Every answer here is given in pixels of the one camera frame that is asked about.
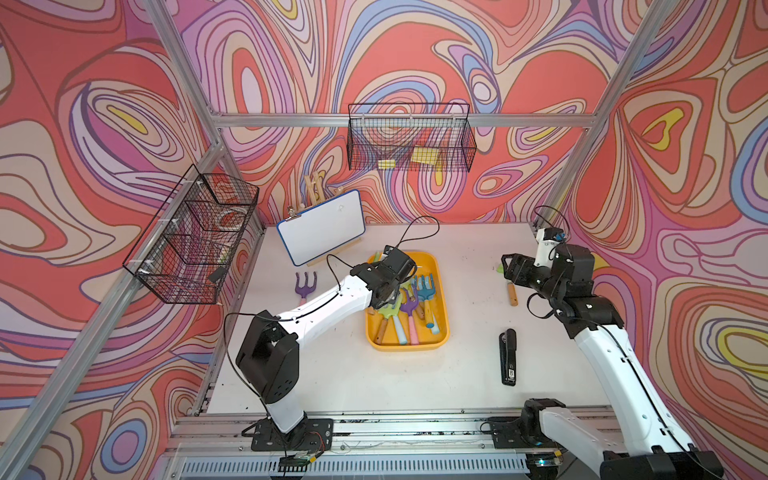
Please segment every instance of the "pink handle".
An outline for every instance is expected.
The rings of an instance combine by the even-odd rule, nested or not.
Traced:
[[[411,333],[411,345],[418,345],[419,334],[416,333],[416,324],[413,321],[413,315],[408,315],[408,330]]]

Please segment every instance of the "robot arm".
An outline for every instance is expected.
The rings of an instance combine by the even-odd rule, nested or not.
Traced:
[[[379,262],[354,266],[338,287],[280,315],[255,315],[235,363],[266,406],[274,425],[292,437],[305,418],[293,388],[299,381],[299,349],[341,319],[366,307],[394,301],[400,284],[415,272],[415,262],[395,247],[384,248]]]
[[[601,478],[703,478],[708,474],[700,465],[722,475],[715,454],[697,451],[664,405],[635,356],[614,305],[592,294],[594,257],[584,247],[560,243],[561,233],[553,227],[539,230],[536,258],[504,255],[505,278],[531,287],[534,295],[549,302],[551,313],[597,374],[629,456],[613,453],[618,445],[603,439],[556,400],[526,402],[521,430],[534,442],[561,443]]]

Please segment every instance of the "colorful wall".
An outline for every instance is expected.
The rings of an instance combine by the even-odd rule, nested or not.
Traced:
[[[764,2],[681,0],[611,115],[569,207],[598,292],[627,319],[670,407],[731,478],[768,476]],[[0,441],[207,148],[141,0],[0,2]],[[592,112],[647,10],[624,2],[166,2],[222,112],[449,101]],[[349,172],[346,132],[223,135],[260,215],[303,175],[363,192],[371,223],[522,221],[579,134],[480,128],[469,174]],[[146,478],[200,388],[223,306],[142,290],[35,457],[30,478]]]
[[[768,478],[768,5],[683,0],[569,203],[665,402]]]
[[[591,113],[647,10],[644,0],[179,2],[176,26],[215,111],[346,113],[356,101],[462,99],[480,113]],[[469,174],[350,172],[344,128],[233,128],[223,135],[261,187],[266,223],[359,188],[366,219],[525,221],[581,133],[479,128]]]
[[[208,141],[134,1],[0,2],[0,442]],[[25,478],[146,478],[200,389],[223,306],[142,289]]]

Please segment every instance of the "yellow tray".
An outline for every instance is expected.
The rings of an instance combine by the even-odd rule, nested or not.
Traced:
[[[416,275],[429,276],[431,273],[435,279],[435,298],[429,301],[433,313],[435,314],[435,321],[440,328],[440,333],[434,335],[430,329],[427,328],[424,319],[419,318],[416,312],[413,312],[413,320],[416,324],[416,333],[419,335],[419,344],[410,344],[410,332],[408,328],[408,316],[403,312],[399,314],[399,321],[402,324],[402,328],[406,332],[409,343],[407,345],[400,345],[397,341],[397,333],[395,332],[395,326],[392,322],[388,322],[382,344],[379,345],[375,342],[376,335],[379,333],[379,326],[384,318],[383,315],[372,309],[366,310],[366,337],[368,341],[377,350],[383,352],[419,352],[423,350],[433,350],[441,346],[448,341],[451,336],[451,329],[448,323],[448,313],[445,308],[445,296],[442,293],[442,281],[440,279],[440,269],[437,267],[437,260],[426,252],[406,252],[409,257],[413,258],[419,269],[416,271]],[[372,262],[374,256],[371,256],[368,261]]]

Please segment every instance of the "black wire basket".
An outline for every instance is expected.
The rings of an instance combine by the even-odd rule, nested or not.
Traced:
[[[225,174],[197,173],[144,258],[129,260],[150,227],[123,266],[165,303],[216,303],[258,198],[255,185]],[[139,265],[131,269],[129,263]]]
[[[477,151],[468,116],[463,102],[350,104],[349,169],[468,172]]]

